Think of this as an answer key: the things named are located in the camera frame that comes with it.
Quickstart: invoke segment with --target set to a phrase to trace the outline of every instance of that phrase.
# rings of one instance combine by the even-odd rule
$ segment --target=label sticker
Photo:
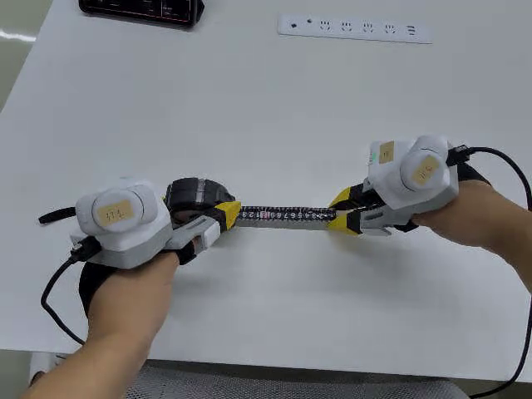
[[[434,172],[438,170],[440,163],[432,155],[427,155],[425,159],[419,164],[414,173],[412,174],[412,180],[417,184],[423,186],[434,175]]]
[[[98,208],[97,213],[101,227],[106,227],[121,222],[122,220],[132,219],[135,216],[131,208],[131,202],[128,199],[124,199],[115,204],[101,206]]]
[[[393,161],[393,148],[393,141],[388,141],[387,143],[381,144],[379,164],[386,164],[387,162]]]

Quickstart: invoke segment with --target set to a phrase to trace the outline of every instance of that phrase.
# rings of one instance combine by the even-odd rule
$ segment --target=power strip
[[[290,36],[334,37],[380,42],[432,43],[428,30],[417,24],[359,18],[324,18],[282,14],[278,33]]]

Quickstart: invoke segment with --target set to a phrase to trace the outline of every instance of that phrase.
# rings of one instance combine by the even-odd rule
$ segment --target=table surface
[[[529,173],[532,4],[517,3],[208,1],[186,32],[56,0],[0,117],[0,347],[76,349],[39,306],[74,221],[36,219],[119,176],[161,193],[208,177],[245,204],[324,206],[365,177],[372,140],[426,133],[500,148]],[[279,12],[416,21],[434,44],[280,37]],[[500,161],[473,165],[524,203]],[[83,334],[80,269],[51,301]],[[151,356],[506,379],[528,306],[501,259],[424,229],[235,229],[178,270]]]

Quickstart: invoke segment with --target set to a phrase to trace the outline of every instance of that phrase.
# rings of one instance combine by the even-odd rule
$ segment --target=hand
[[[526,209],[490,185],[468,180],[460,183],[458,197],[446,207],[415,215],[412,221],[458,244],[497,252],[503,240],[519,234],[521,220],[529,217]]]
[[[113,273],[91,300],[87,341],[115,336],[148,350],[170,308],[178,265],[175,254],[159,254],[138,268]]]

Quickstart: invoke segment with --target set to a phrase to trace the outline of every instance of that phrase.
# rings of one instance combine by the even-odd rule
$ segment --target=tape measure
[[[187,178],[172,183],[165,202],[174,216],[184,212],[201,212],[234,197],[220,183],[207,179]],[[236,221],[241,227],[274,229],[326,229],[337,211],[329,208],[243,206]]]

